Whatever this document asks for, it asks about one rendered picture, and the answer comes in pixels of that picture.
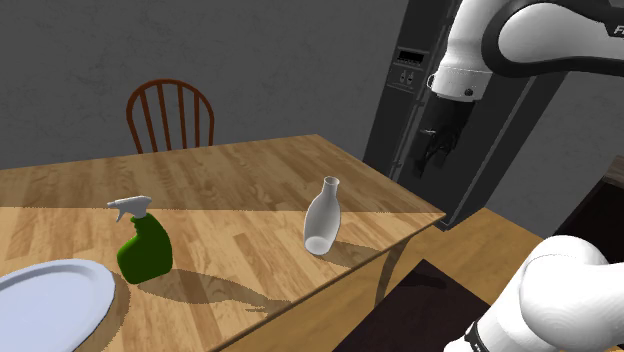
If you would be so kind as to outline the white plate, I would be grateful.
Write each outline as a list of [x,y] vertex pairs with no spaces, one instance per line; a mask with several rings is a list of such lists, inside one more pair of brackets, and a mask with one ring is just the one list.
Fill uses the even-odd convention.
[[0,277],[0,352],[73,352],[104,320],[115,289],[111,271],[84,259]]

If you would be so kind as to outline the green spray bottle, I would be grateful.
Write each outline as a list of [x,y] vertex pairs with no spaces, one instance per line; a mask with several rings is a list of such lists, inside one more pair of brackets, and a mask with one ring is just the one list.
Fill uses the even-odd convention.
[[124,279],[133,285],[169,273],[173,267],[172,245],[167,231],[148,212],[149,196],[139,195],[107,203],[119,211],[116,221],[124,214],[132,215],[135,235],[117,252],[117,263]]

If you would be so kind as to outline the black refrigerator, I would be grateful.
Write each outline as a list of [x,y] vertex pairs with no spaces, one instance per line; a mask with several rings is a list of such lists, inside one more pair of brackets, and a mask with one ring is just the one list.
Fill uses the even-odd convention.
[[485,206],[563,83],[563,72],[524,79],[494,76],[454,149],[424,169],[410,150],[445,110],[426,86],[437,69],[460,0],[408,0],[363,161],[445,212],[449,230]]

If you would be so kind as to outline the white bottle vase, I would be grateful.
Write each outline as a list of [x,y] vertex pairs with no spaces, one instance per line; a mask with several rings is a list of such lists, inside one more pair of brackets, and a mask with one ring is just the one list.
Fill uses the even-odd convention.
[[327,254],[341,225],[341,208],[337,199],[340,181],[326,176],[321,192],[311,202],[304,220],[304,247],[316,256]]

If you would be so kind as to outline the wooden table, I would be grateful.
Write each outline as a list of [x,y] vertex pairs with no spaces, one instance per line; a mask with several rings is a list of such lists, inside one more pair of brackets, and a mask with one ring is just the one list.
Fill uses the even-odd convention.
[[[341,225],[316,256],[304,220],[326,176]],[[120,283],[79,352],[217,352],[442,217],[317,135],[0,170],[0,276],[65,258],[116,270],[134,228],[107,203],[136,195],[152,199],[173,269]]]

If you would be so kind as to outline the brown wooden chair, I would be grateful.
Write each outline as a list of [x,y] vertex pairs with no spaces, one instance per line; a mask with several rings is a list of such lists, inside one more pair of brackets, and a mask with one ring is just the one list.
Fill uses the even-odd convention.
[[172,142],[171,123],[167,106],[165,87],[171,86],[175,90],[175,108],[180,132],[182,149],[191,147],[199,148],[205,143],[207,146],[215,144],[215,114],[207,97],[193,85],[171,78],[160,78],[147,81],[138,86],[129,96],[125,107],[125,119],[132,137],[132,141],[138,154],[143,154],[145,148],[142,145],[137,122],[135,121],[135,107],[138,114],[143,117],[147,132],[148,147],[151,152],[159,151],[159,142],[156,136],[154,117],[151,112],[152,104],[149,102],[148,92],[155,91],[160,116],[160,126],[164,137],[166,151],[174,150]]

